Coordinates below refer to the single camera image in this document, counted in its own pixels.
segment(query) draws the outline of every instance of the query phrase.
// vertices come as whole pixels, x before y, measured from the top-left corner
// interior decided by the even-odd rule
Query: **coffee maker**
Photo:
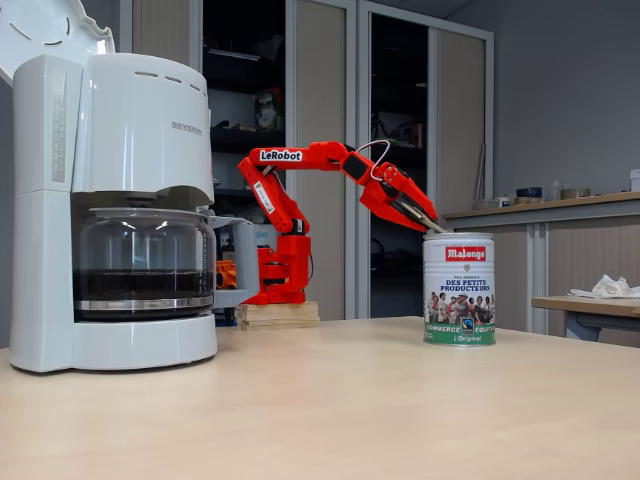
[[[212,309],[251,297],[258,275],[252,224],[208,208],[206,80],[115,53],[79,0],[0,8],[14,97],[11,363],[119,370],[215,355]],[[213,229],[224,225],[238,288],[222,292]]]

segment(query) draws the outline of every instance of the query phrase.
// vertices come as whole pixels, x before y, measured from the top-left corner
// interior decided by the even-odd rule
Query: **can label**
[[[493,242],[482,243],[425,242],[425,342],[495,343]]]

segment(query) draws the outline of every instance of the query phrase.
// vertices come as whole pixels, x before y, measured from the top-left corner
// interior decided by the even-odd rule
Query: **wooden countertop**
[[[220,328],[218,356],[28,375],[0,351],[0,478],[637,479],[640,349],[422,319]]]
[[[553,202],[529,203],[525,205],[514,205],[504,208],[485,208],[483,210],[470,210],[467,212],[448,213],[442,215],[445,220],[454,218],[478,217],[481,215],[498,215],[513,212],[526,212],[529,210],[545,210],[560,207],[575,207],[581,205],[594,205],[599,203],[625,202],[629,200],[640,200],[640,192],[612,193],[609,195],[598,195],[582,198],[571,198],[568,200],[556,200]]]
[[[534,297],[531,306],[549,310],[611,315],[613,317],[639,317],[640,299],[605,299],[586,297]]]

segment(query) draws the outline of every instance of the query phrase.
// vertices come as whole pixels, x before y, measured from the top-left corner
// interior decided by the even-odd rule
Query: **red robot arm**
[[[260,293],[247,303],[304,302],[311,254],[309,223],[284,191],[276,170],[341,171],[364,187],[360,202],[374,215],[420,232],[438,228],[433,205],[411,178],[391,163],[378,165],[339,142],[253,149],[238,169],[281,234],[276,250],[258,249]]]

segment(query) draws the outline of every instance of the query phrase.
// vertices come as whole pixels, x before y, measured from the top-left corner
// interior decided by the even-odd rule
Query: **coffee maker brand logo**
[[[486,262],[485,247],[446,247],[447,262]]]
[[[171,128],[177,128],[178,130],[185,130],[187,132],[195,133],[196,135],[202,135],[202,130],[186,123],[171,122]]]
[[[301,162],[302,152],[290,152],[289,150],[260,150],[260,161],[268,162],[278,160],[281,162]]]

